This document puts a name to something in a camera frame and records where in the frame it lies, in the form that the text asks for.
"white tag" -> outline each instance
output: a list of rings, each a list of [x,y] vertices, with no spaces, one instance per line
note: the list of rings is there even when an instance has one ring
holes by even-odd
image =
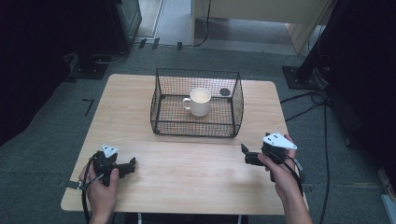
[[[287,138],[285,138],[280,133],[271,133],[270,135],[265,136],[262,139],[262,141],[268,145],[273,146],[273,147],[284,147],[284,148],[288,148],[288,149],[297,149],[296,145],[294,145],[291,141],[289,141]]]
[[[105,153],[106,158],[111,157],[119,151],[117,147],[110,147],[105,145],[102,145],[102,150]]]

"human hand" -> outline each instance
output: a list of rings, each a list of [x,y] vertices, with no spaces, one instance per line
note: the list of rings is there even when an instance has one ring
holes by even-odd
[[[285,137],[292,142],[290,136],[285,134]],[[294,158],[296,150],[287,150],[287,155]],[[287,223],[313,223],[301,196],[298,184],[290,170],[284,164],[275,164],[263,153],[260,153],[258,158],[267,166],[265,170],[271,170],[273,173],[276,182],[276,193],[283,203]],[[286,159],[285,163],[294,171],[295,164],[292,160]]]
[[[82,169],[79,179],[83,180],[87,165]],[[96,178],[93,165],[90,166],[86,182]],[[110,175],[110,184],[105,186],[101,181],[93,181],[87,188],[88,200],[91,203],[92,219],[90,223],[107,223],[116,207],[117,185],[119,182],[119,169],[113,169]]]
[[[293,142],[288,134],[285,134],[284,136],[289,141]],[[296,156],[296,150],[287,149],[286,154],[289,157],[294,158]],[[297,182],[292,176],[290,170],[286,168],[285,165],[275,164],[268,156],[264,155],[263,153],[260,153],[258,157],[259,160],[267,166],[265,170],[271,170],[273,173],[274,179],[276,181],[276,193],[282,201],[286,200],[288,196],[287,194],[291,193],[294,189],[299,191]],[[292,160],[286,158],[285,163],[294,171],[295,164]]]

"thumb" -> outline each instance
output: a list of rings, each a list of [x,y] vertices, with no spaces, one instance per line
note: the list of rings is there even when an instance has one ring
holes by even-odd
[[[110,174],[110,188],[117,189],[117,185],[119,184],[119,169],[113,169]]]

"mug handle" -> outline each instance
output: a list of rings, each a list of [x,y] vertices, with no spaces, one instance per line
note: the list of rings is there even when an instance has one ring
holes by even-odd
[[[186,104],[187,101],[190,102],[191,99],[190,99],[190,98],[184,98],[184,99],[183,99],[183,107],[184,107],[185,109],[190,109],[189,106],[185,106],[185,104]]]

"wooden table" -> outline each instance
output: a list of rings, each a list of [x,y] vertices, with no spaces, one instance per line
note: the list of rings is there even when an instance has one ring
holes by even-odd
[[[120,148],[117,163],[137,160],[135,173],[119,182],[117,212],[282,215],[269,173],[245,164],[240,147],[260,151],[266,132],[287,132],[275,84],[242,81],[242,127],[230,139],[154,134],[149,121],[154,83],[154,76],[109,78],[70,179],[77,181],[105,144]],[[62,209],[82,211],[81,192],[67,189]]]

